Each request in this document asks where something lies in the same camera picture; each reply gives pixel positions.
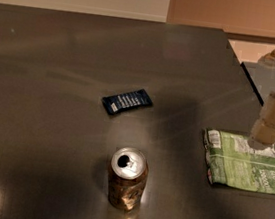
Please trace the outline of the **brown soda can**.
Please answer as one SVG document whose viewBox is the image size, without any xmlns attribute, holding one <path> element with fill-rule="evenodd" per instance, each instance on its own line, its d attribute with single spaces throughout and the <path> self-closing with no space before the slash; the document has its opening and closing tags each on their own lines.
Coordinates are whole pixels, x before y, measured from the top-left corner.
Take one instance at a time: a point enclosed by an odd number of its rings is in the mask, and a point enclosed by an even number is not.
<svg viewBox="0 0 275 219">
<path fill-rule="evenodd" d="M 140 150 L 118 149 L 113 154 L 108 169 L 108 200 L 123 211 L 129 211 L 141 202 L 149 168 Z"/>
</svg>

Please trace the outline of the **blue rxbar blueberry bar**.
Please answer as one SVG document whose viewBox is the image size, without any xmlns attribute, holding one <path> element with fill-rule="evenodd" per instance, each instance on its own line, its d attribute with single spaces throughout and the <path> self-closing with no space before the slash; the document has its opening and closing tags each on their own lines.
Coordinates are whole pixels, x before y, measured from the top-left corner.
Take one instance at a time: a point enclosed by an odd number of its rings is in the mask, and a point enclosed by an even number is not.
<svg viewBox="0 0 275 219">
<path fill-rule="evenodd" d="M 153 103 L 145 89 L 124 94 L 121 93 L 109 97 L 106 96 L 101 100 L 109 115 L 117 115 L 120 112 L 132 110 L 137 107 L 148 107 Z"/>
</svg>

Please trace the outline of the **green jalapeno chip bag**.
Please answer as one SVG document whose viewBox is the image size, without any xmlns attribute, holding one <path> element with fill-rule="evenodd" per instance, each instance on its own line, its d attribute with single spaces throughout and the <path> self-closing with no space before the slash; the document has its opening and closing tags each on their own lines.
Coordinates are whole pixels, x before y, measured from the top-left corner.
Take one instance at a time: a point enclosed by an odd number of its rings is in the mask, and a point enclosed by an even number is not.
<svg viewBox="0 0 275 219">
<path fill-rule="evenodd" d="M 275 194 L 275 143 L 253 149 L 247 137 L 213 129 L 206 129 L 203 139 L 211 184 Z"/>
</svg>

